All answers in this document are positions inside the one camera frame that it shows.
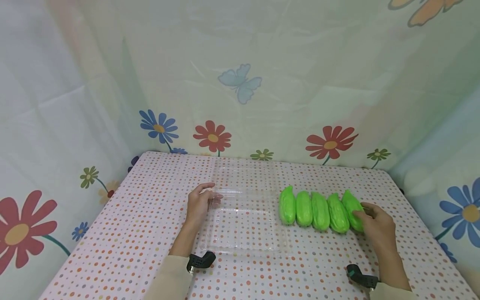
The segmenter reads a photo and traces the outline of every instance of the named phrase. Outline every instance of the orange butterfly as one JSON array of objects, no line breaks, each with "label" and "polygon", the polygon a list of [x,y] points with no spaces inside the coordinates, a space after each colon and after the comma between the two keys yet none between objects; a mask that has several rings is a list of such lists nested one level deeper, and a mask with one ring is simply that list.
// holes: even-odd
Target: orange butterfly
[{"label": "orange butterfly", "polygon": [[[412,3],[414,0],[390,0],[388,9],[398,10]],[[463,0],[426,0],[425,3],[410,17],[408,21],[409,27],[422,26],[429,20],[433,19],[441,10],[447,12],[455,4],[459,4]]]}]

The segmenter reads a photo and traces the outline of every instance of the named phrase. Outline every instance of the plastic container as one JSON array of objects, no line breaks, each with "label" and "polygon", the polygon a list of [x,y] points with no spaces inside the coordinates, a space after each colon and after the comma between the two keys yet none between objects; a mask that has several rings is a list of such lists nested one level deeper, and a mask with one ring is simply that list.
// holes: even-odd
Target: plastic container
[{"label": "plastic container", "polygon": [[210,204],[200,248],[254,256],[287,251],[274,163],[219,158],[212,181],[223,199]]}]

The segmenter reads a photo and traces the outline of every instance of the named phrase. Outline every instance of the green vegetable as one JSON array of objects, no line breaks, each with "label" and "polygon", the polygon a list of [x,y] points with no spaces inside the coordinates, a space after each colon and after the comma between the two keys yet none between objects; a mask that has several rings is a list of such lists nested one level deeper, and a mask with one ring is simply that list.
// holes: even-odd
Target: green vegetable
[{"label": "green vegetable", "polygon": [[345,233],[350,228],[350,223],[347,217],[347,211],[338,198],[337,193],[328,196],[328,212],[330,213],[330,227],[338,232]]},{"label": "green vegetable", "polygon": [[307,191],[297,194],[297,224],[310,226],[313,220],[312,202]]},{"label": "green vegetable", "polygon": [[360,210],[363,211],[363,207],[360,202],[355,198],[355,196],[350,193],[349,190],[346,190],[342,197],[342,203],[347,211],[348,220],[353,229],[359,232],[363,232],[363,225],[361,220],[353,215],[352,211]]},{"label": "green vegetable", "polygon": [[280,220],[285,225],[292,225],[295,222],[295,196],[293,195],[293,187],[287,186],[281,193],[278,201],[278,210]]},{"label": "green vegetable", "polygon": [[325,231],[330,226],[330,213],[328,203],[323,195],[312,192],[313,228]]}]

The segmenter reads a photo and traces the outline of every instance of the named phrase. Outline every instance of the fabric backdrop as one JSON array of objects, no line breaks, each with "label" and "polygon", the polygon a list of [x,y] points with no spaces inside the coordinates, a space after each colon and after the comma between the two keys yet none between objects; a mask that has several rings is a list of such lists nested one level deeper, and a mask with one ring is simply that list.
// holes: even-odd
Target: fabric backdrop
[{"label": "fabric backdrop", "polygon": [[[472,0],[3,1],[0,290],[36,299],[146,150],[391,170],[476,280],[480,174],[448,172],[432,179],[436,193],[410,182],[420,149],[439,157],[423,173],[433,178],[442,151],[460,149],[446,138],[477,137],[459,127],[429,146],[479,85],[479,9]],[[466,202],[449,189],[466,195],[464,185]]]}]

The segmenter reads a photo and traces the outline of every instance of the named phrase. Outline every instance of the human hand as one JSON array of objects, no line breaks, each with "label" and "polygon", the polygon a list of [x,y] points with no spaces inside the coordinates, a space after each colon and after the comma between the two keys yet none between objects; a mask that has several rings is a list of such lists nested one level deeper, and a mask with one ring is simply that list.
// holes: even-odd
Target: human hand
[{"label": "human hand", "polygon": [[398,254],[393,218],[375,204],[362,202],[361,205],[365,212],[353,211],[352,213],[362,221],[365,235],[372,242],[377,256]]},{"label": "human hand", "polygon": [[210,201],[220,201],[222,195],[212,192],[203,191],[207,188],[213,188],[213,182],[202,183],[188,194],[187,217],[185,224],[192,226],[197,231],[200,230],[202,223],[205,221]]}]

